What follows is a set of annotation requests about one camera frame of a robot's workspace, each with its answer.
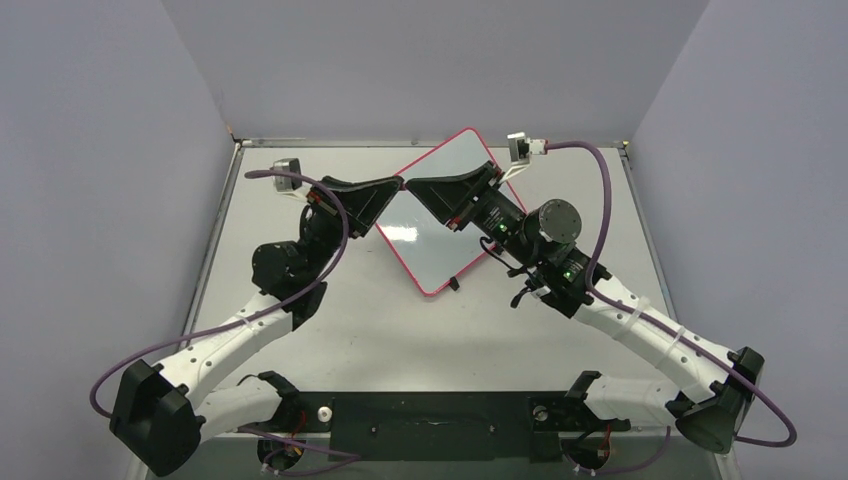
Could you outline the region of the pink-framed whiteboard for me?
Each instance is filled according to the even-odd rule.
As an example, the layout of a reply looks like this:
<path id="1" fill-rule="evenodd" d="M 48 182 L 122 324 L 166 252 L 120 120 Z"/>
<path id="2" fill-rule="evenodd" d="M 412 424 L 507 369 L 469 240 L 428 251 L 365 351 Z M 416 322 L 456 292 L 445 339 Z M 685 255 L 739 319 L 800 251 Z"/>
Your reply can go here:
<path id="1" fill-rule="evenodd" d="M 421 154 L 396 175 L 405 180 L 455 175 L 495 160 L 478 130 L 467 127 Z M 458 279 L 487 256 L 479 245 L 479 230 L 468 227 L 451 232 L 406 191 L 394 197 L 376 227 L 425 296 L 448 288 L 451 277 Z"/>

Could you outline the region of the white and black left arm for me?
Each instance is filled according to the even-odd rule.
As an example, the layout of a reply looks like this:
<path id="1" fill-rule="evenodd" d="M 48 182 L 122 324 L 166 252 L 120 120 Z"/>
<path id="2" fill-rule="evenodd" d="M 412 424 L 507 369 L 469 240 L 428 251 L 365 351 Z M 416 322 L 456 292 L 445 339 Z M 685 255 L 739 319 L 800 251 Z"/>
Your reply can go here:
<path id="1" fill-rule="evenodd" d="M 265 422 L 291 427 L 296 390 L 274 372 L 245 385 L 220 382 L 269 343 L 311 318 L 347 244 L 365 236 L 403 179 L 312 181 L 294 240 L 258 246 L 251 257 L 256 293 L 220 326 L 178 338 L 184 349 L 148 363 L 137 353 L 121 363 L 109 429 L 158 476 L 182 466 L 199 445 L 221 433 Z"/>

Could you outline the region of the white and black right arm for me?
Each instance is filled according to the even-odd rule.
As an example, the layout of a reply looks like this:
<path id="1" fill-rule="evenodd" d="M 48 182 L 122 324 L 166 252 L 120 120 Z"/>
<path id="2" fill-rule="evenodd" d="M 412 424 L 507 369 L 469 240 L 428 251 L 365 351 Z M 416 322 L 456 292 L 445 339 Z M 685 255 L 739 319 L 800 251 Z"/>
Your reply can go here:
<path id="1" fill-rule="evenodd" d="M 662 314 L 578 248 L 582 223 L 572 204 L 551 199 L 524 212 L 502 193 L 502 175 L 488 162 L 465 174 L 411 179 L 406 189 L 450 230 L 473 225 L 518 261 L 511 273 L 526 277 L 525 294 L 608 335 L 665 377 L 589 372 L 565 398 L 566 418 L 578 427 L 673 427 L 707 451 L 728 452 L 756 397 L 763 356 L 708 341 Z"/>

